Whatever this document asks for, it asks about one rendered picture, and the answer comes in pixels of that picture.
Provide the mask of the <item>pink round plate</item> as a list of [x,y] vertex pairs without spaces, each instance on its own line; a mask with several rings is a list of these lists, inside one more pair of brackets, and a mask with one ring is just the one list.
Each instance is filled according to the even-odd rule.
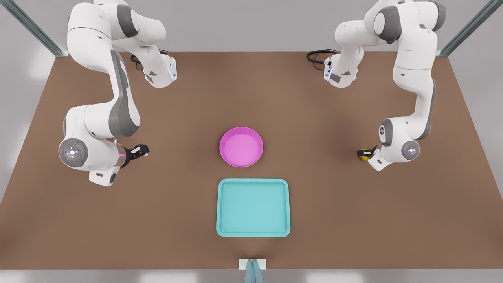
[[260,135],[248,127],[228,130],[219,145],[223,160],[237,168],[246,168],[256,163],[263,153],[263,148]]

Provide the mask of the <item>teal rectangular tray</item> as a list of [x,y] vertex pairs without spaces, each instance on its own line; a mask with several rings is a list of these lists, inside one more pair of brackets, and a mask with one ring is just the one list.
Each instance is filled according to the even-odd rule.
[[221,237],[288,236],[291,231],[288,183],[273,178],[221,180],[216,231]]

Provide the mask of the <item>silver frame post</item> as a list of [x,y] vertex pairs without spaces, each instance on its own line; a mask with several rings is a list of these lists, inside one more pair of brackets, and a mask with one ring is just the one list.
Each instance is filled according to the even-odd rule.
[[244,283],[264,283],[262,270],[266,269],[266,259],[239,259],[238,269],[245,270]]
[[14,0],[0,0],[0,5],[16,18],[54,56],[68,57],[70,55],[68,51],[62,50],[55,44]]
[[436,56],[448,57],[451,55],[501,5],[503,5],[503,0],[488,0],[473,18],[441,50],[437,51]]

